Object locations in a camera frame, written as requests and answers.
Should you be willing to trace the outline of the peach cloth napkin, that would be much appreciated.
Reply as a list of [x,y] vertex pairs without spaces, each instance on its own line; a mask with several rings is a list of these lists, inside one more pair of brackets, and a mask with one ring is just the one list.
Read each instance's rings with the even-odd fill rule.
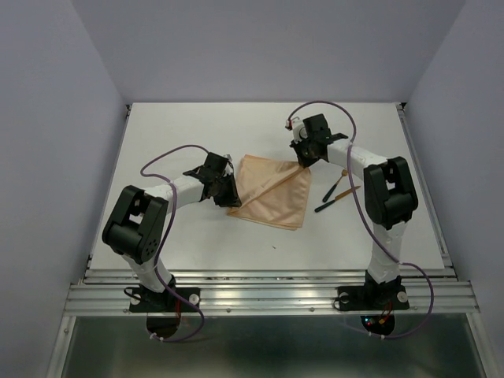
[[311,171],[296,161],[245,155],[235,178],[242,205],[230,217],[287,230],[302,227]]

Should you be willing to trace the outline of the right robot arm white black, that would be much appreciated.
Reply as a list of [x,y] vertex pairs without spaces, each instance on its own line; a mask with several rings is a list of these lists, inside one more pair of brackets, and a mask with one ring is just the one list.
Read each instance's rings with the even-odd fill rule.
[[333,134],[322,114],[290,119],[286,129],[293,133],[290,147],[302,167],[326,161],[362,182],[364,204],[357,208],[362,220],[371,220],[372,226],[365,227],[373,240],[362,298],[371,307],[382,306],[391,297],[389,287],[399,283],[402,236],[418,207],[408,161],[380,156],[355,146],[344,134]]

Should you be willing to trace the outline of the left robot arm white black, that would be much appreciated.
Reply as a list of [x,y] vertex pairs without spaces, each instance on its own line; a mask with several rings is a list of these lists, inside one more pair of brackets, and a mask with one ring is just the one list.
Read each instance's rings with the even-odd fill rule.
[[102,241],[121,256],[139,278],[127,289],[135,304],[166,311],[176,302],[176,280],[160,261],[176,211],[212,199],[221,208],[239,208],[234,167],[228,155],[206,153],[203,164],[175,180],[161,174],[162,185],[142,189],[124,187],[102,231]]

